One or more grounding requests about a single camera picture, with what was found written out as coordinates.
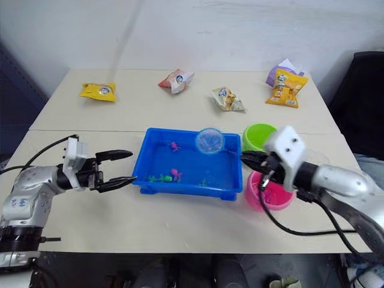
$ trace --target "pink bowl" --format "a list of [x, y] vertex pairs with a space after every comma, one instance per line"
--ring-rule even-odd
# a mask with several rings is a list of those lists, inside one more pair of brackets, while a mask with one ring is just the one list
[[[245, 189], [245, 198], [248, 204], [259, 212], [264, 212], [263, 206], [259, 201], [259, 189], [257, 188], [262, 174], [259, 172], [252, 172], [248, 177], [247, 188]], [[283, 189], [283, 186], [274, 182], [269, 182], [265, 191], [263, 192], [263, 199], [269, 210], [282, 210], [292, 202], [296, 197], [296, 193], [290, 193]]]

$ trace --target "white wall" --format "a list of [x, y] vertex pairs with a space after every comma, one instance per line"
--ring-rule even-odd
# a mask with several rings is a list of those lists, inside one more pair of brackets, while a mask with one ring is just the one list
[[111, 67], [135, 16], [121, 68], [267, 71], [288, 57], [326, 100], [353, 52], [384, 47], [383, 0], [136, 1], [1, 0], [1, 40], [49, 95], [69, 68]]

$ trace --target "blue plastic tray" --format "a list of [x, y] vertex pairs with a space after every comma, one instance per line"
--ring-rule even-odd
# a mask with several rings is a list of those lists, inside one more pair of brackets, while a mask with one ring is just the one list
[[[149, 128], [133, 170], [143, 194], [176, 193], [236, 200], [242, 191], [241, 141], [237, 134], [224, 135], [224, 149], [217, 154], [203, 154], [195, 146], [199, 132]], [[176, 152], [170, 147], [176, 142]], [[180, 182], [151, 182], [150, 178], [182, 173]]]

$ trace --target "yellow snack bag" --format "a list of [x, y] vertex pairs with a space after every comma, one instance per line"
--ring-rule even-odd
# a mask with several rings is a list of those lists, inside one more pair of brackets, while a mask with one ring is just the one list
[[103, 101], [115, 101], [116, 97], [114, 94], [115, 84], [114, 83], [84, 83], [83, 91], [79, 94], [81, 97], [88, 97], [96, 100]]
[[289, 73], [283, 69], [276, 69], [272, 96], [265, 103], [298, 108], [299, 103], [296, 94], [304, 87], [307, 81], [308, 78], [306, 77]]

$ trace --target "pink toy octopus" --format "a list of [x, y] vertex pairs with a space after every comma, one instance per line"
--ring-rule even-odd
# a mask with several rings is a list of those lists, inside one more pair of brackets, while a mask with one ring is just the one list
[[173, 176], [174, 181], [181, 180], [182, 173], [179, 173], [177, 169], [171, 169], [170, 174]]
[[171, 142], [170, 147], [173, 149], [174, 152], [180, 149], [176, 142]]

